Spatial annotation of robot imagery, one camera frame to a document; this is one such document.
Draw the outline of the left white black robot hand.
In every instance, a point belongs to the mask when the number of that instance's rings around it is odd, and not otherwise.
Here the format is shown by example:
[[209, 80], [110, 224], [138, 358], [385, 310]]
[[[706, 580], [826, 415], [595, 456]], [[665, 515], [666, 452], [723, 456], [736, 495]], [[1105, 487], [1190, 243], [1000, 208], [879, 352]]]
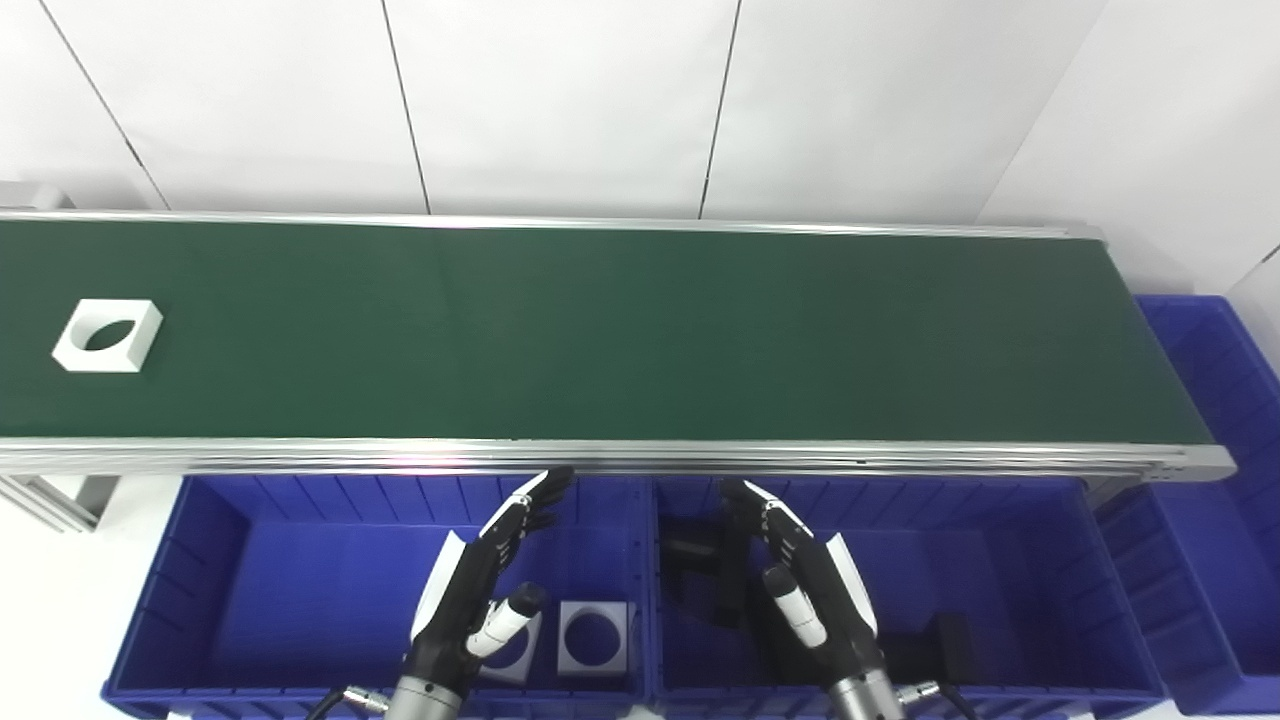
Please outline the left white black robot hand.
[[526, 536], [556, 523], [549, 507], [573, 483], [571, 466], [550, 468], [513, 491], [470, 542], [443, 550], [425, 587], [428, 616], [413, 634], [403, 674], [429, 693], [468, 696], [483, 660], [502, 650], [540, 611], [547, 592], [524, 582], [494, 596]]

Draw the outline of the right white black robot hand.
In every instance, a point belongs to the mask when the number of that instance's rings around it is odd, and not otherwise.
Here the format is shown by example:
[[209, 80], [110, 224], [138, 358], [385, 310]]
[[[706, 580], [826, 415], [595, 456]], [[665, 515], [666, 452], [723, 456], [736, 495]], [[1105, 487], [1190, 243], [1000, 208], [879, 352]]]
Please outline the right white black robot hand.
[[750, 480], [724, 478], [718, 489], [727, 514], [769, 550], [764, 585], [806, 656], [805, 678], [828, 691], [884, 671], [869, 600], [855, 600], [865, 587], [850, 583], [851, 559], [833, 553], [785, 501]]

